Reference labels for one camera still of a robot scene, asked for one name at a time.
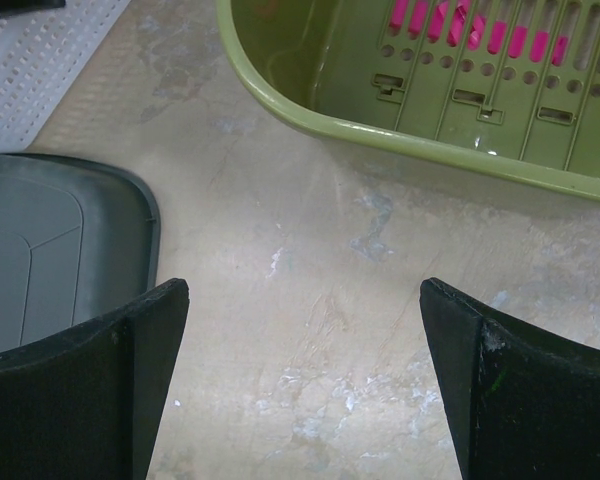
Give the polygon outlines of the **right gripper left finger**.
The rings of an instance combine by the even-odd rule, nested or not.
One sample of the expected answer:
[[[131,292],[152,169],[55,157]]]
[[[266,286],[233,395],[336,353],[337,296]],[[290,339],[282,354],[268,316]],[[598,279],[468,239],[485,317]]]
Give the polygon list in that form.
[[[0,479],[144,479],[189,309],[171,279],[0,353]]]

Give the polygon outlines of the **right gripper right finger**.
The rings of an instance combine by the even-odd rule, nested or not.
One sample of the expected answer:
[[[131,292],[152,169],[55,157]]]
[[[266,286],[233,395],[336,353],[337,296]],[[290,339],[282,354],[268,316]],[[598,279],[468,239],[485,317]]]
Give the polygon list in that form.
[[[600,350],[430,278],[420,310],[464,479],[600,479]]]

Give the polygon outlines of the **grey plastic tray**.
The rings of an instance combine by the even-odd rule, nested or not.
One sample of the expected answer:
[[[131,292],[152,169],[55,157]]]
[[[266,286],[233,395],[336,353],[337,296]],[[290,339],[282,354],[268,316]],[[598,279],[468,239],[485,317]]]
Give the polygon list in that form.
[[[156,284],[160,213],[111,165],[0,154],[0,352],[125,305]]]

